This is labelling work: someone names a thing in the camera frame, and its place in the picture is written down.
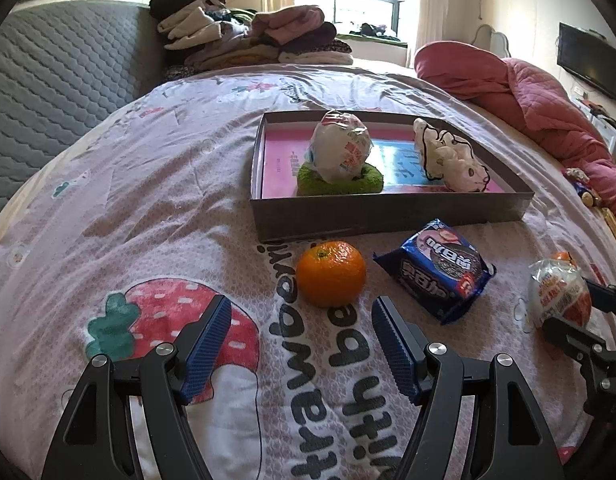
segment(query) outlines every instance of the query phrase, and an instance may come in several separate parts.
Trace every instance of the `pink bedsheet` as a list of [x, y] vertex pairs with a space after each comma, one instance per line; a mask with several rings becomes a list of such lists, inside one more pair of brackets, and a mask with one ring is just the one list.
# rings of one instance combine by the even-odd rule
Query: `pink bedsheet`
[[421, 48], [415, 69], [421, 79], [498, 116], [566, 168], [584, 170], [616, 216], [616, 164], [595, 127], [552, 75], [520, 59], [499, 59], [454, 41]]

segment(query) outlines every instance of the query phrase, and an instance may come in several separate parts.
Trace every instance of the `white ceramic figurine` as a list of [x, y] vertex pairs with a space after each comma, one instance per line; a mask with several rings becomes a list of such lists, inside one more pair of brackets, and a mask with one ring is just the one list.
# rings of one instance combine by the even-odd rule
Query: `white ceramic figurine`
[[443, 178], [446, 187], [456, 192], [486, 189], [488, 170], [476, 160], [466, 139], [446, 130], [438, 132], [421, 118], [415, 120], [413, 131], [428, 179]]

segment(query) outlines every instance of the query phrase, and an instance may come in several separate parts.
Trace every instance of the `green scrunchie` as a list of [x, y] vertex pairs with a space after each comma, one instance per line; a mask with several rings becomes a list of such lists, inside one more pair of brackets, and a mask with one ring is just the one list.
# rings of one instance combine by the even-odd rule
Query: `green scrunchie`
[[365, 193], [380, 193], [383, 190], [383, 175], [371, 164], [365, 163], [361, 168], [361, 176], [352, 180], [342, 180], [329, 184], [319, 174], [305, 164], [297, 173], [297, 195], [350, 195]]

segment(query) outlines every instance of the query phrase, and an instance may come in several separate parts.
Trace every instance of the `gray quilted mattress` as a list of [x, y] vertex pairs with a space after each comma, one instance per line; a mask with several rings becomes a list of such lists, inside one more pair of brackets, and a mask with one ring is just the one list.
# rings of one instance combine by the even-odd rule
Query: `gray quilted mattress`
[[159, 84], [147, 7], [80, 0], [12, 12], [0, 28], [0, 211], [37, 170]]

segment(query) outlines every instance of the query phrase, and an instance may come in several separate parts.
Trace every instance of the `pink blanket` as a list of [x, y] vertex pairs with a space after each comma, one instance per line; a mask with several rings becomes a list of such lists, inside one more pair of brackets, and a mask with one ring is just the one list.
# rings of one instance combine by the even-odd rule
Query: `pink blanket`
[[616, 164], [594, 126], [552, 75], [520, 59], [439, 41], [415, 57], [417, 75], [530, 137], [567, 168], [581, 168], [616, 216]]
[[252, 35], [261, 36], [266, 33], [283, 45], [315, 30], [321, 26], [323, 20], [323, 10], [316, 5], [286, 7], [276, 12], [258, 12], [252, 20]]

